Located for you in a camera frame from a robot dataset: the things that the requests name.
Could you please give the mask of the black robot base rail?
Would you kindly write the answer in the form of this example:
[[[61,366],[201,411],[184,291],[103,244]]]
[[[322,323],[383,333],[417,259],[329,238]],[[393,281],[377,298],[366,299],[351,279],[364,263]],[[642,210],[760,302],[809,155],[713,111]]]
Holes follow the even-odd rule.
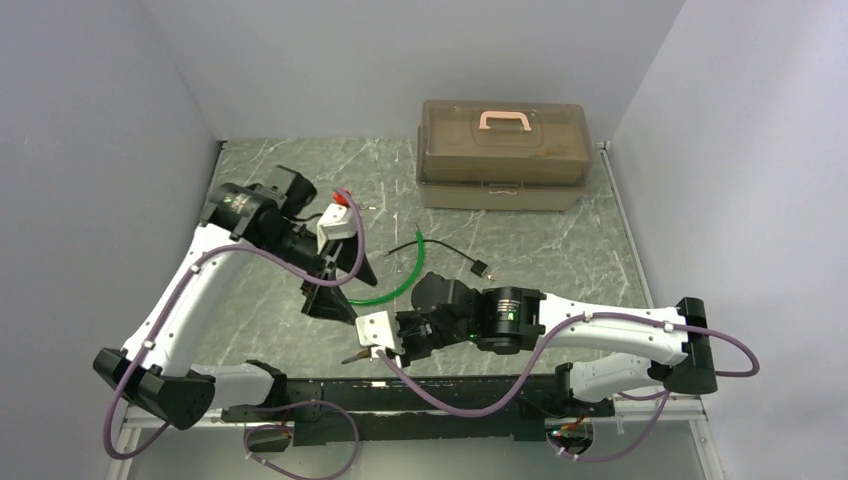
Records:
[[[542,441],[558,421],[610,418],[611,399],[586,403],[569,398],[553,374],[530,376],[496,413],[462,418],[436,409],[397,378],[290,379],[280,406],[293,410],[256,412],[244,406],[223,410],[225,423],[287,422],[297,446],[349,441],[351,415],[363,441],[507,438]]]

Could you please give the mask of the green cable lock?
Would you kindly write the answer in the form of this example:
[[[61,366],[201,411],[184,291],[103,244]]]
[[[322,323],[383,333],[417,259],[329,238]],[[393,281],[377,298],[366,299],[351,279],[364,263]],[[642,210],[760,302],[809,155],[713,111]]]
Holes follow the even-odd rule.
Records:
[[[402,294],[404,294],[407,290],[409,290],[418,277],[421,275],[421,272],[424,267],[425,258],[426,258],[426,247],[424,242],[423,233],[420,230],[418,225],[415,226],[415,245],[417,247],[417,255],[416,255],[416,263],[414,265],[413,270],[409,273],[407,278],[394,290],[389,293],[369,298],[369,299],[348,299],[348,303],[355,307],[368,307],[368,306],[377,306],[387,304],[390,301],[398,298]]]

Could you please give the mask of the black cable padlock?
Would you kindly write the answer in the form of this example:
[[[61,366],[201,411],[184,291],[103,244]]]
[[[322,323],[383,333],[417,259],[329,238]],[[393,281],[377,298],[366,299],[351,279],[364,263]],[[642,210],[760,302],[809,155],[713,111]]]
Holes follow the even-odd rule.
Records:
[[[486,262],[484,262],[480,259],[473,258],[470,255],[460,251],[458,248],[453,247],[452,245],[449,245],[448,243],[446,243],[442,240],[424,239],[423,243],[424,244],[439,245],[439,246],[451,251],[452,253],[459,255],[464,260],[469,261],[471,263],[469,271],[477,277],[487,278],[488,275],[490,274],[490,268],[489,268],[489,265]],[[396,247],[388,250],[387,252],[384,253],[384,255],[389,256],[389,255],[395,254],[397,252],[400,252],[401,250],[404,250],[404,249],[411,247],[413,245],[416,245],[416,244],[417,244],[416,241],[410,241],[410,242],[403,243],[399,246],[396,246]]]

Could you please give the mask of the brass padlock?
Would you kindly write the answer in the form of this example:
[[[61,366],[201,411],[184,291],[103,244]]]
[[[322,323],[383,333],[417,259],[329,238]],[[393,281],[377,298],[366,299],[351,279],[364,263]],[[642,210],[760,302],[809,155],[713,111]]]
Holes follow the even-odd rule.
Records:
[[[348,358],[345,358],[344,360],[341,361],[341,364],[342,365],[348,365],[348,364],[351,364],[351,363],[354,363],[354,362],[357,362],[357,361],[367,360],[367,359],[370,359],[370,358],[371,358],[371,351],[369,349],[364,349],[364,350],[361,350],[361,351],[357,352],[356,354],[354,354],[354,355],[352,355]]]

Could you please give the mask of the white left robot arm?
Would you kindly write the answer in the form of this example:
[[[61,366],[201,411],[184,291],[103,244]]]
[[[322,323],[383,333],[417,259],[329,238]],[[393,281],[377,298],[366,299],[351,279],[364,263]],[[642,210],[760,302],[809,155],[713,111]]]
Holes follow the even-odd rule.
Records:
[[[301,280],[306,315],[352,323],[341,293],[351,280],[376,285],[365,225],[351,194],[337,189],[314,227],[299,214],[317,195],[299,172],[276,166],[261,183],[224,183],[204,204],[178,272],[141,326],[118,348],[96,355],[94,371],[127,401],[180,430],[208,411],[242,407],[279,417],[290,397],[279,369],[251,360],[203,366],[198,345],[235,276],[263,258]]]

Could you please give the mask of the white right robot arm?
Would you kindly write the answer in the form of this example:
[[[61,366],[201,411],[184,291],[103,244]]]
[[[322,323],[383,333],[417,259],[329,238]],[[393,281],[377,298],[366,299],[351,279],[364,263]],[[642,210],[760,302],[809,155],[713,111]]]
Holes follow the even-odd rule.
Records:
[[[497,355],[548,347],[605,351],[560,368],[551,388],[557,411],[574,415],[588,403],[632,389],[661,386],[679,394],[717,391],[717,373],[702,300],[640,310],[566,299],[515,286],[473,289],[429,272],[413,288],[411,310],[394,315],[402,366],[435,350],[469,342]]]

